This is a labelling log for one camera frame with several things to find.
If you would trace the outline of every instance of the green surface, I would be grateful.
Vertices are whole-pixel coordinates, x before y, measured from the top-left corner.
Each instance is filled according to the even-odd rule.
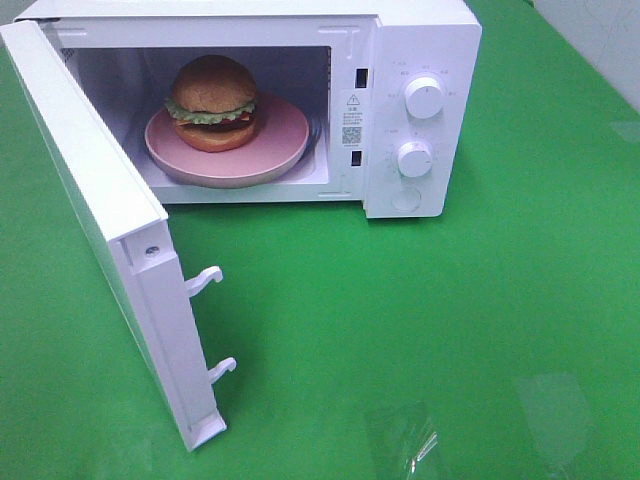
[[[442,217],[169,207],[229,431],[187,453],[0,54],[0,477],[633,479],[635,114],[523,2],[484,25]],[[430,428],[439,446],[408,476]]]

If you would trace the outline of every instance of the pink plate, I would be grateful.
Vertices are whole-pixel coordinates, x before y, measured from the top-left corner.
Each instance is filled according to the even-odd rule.
[[[253,139],[226,152],[201,152],[184,143],[164,108],[149,120],[144,138],[156,164],[175,180],[214,188],[258,185],[296,164],[309,124],[297,107],[275,95],[260,94],[257,112]]]

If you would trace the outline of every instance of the control knob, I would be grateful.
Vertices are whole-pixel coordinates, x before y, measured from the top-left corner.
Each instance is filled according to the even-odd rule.
[[[424,75],[407,85],[404,99],[407,110],[413,117],[430,118],[442,110],[444,89],[437,78]]]
[[[431,147],[424,142],[405,143],[398,149],[398,169],[405,177],[421,177],[431,170]]]

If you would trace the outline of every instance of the open microwave door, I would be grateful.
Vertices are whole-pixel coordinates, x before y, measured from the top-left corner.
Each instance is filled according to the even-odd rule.
[[[76,215],[187,449],[226,429],[212,390],[232,358],[209,370],[189,298],[217,267],[185,281],[151,193],[40,27],[0,27]]]

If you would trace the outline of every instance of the hamburger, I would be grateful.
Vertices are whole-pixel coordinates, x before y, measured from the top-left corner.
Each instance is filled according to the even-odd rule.
[[[256,83],[244,66],[222,55],[205,55],[180,69],[165,106],[178,136],[205,152],[222,152],[251,140]]]

